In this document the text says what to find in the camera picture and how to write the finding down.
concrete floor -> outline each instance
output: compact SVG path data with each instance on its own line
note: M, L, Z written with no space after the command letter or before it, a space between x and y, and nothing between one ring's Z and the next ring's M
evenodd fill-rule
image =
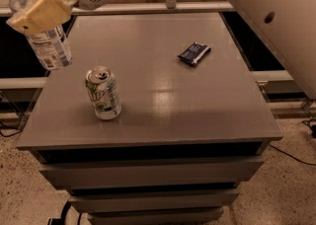
M274 146L310 163L316 163L316 139L301 123L306 118L283 118L278 122L284 139ZM28 152L14 147L18 138L0 139L0 224L43 225L58 217L65 191L56 191L38 172L39 163ZM303 165L268 147L266 160L255 176L239 186L241 194L224 207L222 217L207 225L314 225L316 224L316 168ZM77 224L71 209L67 225ZM82 225L90 224L82 216Z

soda can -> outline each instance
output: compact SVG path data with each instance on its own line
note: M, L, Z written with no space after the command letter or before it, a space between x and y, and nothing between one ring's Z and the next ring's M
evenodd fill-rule
M114 73L106 66L96 66L86 75L86 87L98 118L112 119L119 115L121 104Z

plastic bottle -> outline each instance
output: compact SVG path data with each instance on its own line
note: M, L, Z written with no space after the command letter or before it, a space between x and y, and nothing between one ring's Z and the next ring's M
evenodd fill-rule
M28 0L10 0L13 13L23 9ZM70 46L62 26L47 32L26 36L41 65L48 71L68 66L72 62Z

screw hole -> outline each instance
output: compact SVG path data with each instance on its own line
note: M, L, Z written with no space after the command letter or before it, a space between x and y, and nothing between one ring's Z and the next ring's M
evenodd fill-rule
M265 24L271 23L274 20L275 16L276 16L275 12L269 12L265 18Z

wooden drawer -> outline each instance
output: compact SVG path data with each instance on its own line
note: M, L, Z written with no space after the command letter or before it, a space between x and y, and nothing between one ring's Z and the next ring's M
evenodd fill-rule
M249 180L261 156L42 165L40 172L57 189L130 188Z
M193 208L121 213L90 214L92 225L147 225L163 223L206 222L218 219L222 208Z
M223 206L237 196L237 189L196 189L74 196L70 202L79 213L101 213Z

